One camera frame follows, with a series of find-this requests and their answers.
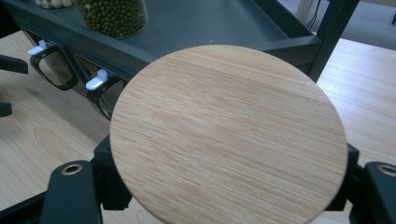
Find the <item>screw hole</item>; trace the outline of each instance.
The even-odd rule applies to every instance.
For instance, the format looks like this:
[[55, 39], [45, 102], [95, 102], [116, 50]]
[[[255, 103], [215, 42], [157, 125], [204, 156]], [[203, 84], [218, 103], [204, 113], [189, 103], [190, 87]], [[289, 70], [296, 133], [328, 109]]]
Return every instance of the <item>screw hole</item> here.
[[396, 168], [389, 165], [379, 165], [378, 170], [386, 175], [396, 176]]
[[71, 164], [62, 169], [63, 175], [74, 175], [82, 170], [82, 165], [80, 164]]

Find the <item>wood grain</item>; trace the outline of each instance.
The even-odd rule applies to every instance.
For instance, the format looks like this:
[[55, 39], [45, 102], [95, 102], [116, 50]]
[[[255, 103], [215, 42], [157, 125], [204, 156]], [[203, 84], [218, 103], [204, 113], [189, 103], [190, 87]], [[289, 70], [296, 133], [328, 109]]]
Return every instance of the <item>wood grain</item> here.
[[[21, 32], [0, 40], [0, 54], [26, 62], [30, 47]], [[394, 62], [396, 51], [341, 39], [318, 82], [337, 108], [347, 141], [361, 151], [361, 165], [396, 164]], [[108, 122], [86, 99], [53, 89], [32, 67], [28, 76], [0, 71], [0, 101], [14, 109], [12, 116], [0, 118], [0, 210], [44, 191], [58, 165], [89, 160], [108, 133]], [[348, 224], [349, 211], [350, 204], [312, 223]], [[123, 212], [103, 215], [104, 223], [161, 223], [135, 200]]]
[[347, 161], [341, 120], [315, 83], [231, 46], [147, 66], [117, 102], [110, 136], [124, 182], [167, 223], [306, 223]]

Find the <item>white garlic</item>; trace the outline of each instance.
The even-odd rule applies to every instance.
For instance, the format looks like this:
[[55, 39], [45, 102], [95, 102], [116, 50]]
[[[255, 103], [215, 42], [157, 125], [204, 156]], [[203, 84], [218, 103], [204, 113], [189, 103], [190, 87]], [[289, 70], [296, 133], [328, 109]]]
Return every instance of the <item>white garlic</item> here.
[[41, 6], [42, 6], [43, 8], [46, 8], [46, 9], [52, 8], [52, 5], [50, 4], [50, 2], [49, 2], [48, 0], [43, 0], [43, 1], [41, 2]]
[[71, 7], [73, 6], [73, 2], [72, 0], [62, 0], [62, 5], [64, 5], [64, 7]]
[[38, 7], [42, 7], [41, 2], [42, 2], [42, 0], [35, 0], [35, 4], [36, 4]]
[[56, 8], [61, 8], [62, 7], [62, 1], [61, 0], [50, 0], [50, 3], [52, 4], [53, 7], [56, 7]]

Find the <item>round wooden board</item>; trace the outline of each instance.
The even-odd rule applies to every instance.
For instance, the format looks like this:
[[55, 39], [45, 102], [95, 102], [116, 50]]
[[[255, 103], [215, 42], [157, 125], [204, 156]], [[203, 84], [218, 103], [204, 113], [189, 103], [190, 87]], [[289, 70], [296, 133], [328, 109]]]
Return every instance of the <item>round wooden board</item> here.
[[323, 91], [276, 57], [232, 46], [148, 65], [122, 92], [110, 139], [127, 188], [165, 223], [306, 223], [347, 167]]

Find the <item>glass jar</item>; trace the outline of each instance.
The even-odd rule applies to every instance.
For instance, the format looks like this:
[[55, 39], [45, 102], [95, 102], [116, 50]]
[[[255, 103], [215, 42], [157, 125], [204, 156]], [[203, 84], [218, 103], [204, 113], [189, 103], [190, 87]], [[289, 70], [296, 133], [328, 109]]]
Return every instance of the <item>glass jar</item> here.
[[148, 22], [144, 0], [76, 0], [87, 26], [114, 38], [141, 31]]
[[63, 10], [74, 6], [74, 0], [34, 0], [35, 4], [45, 10]]

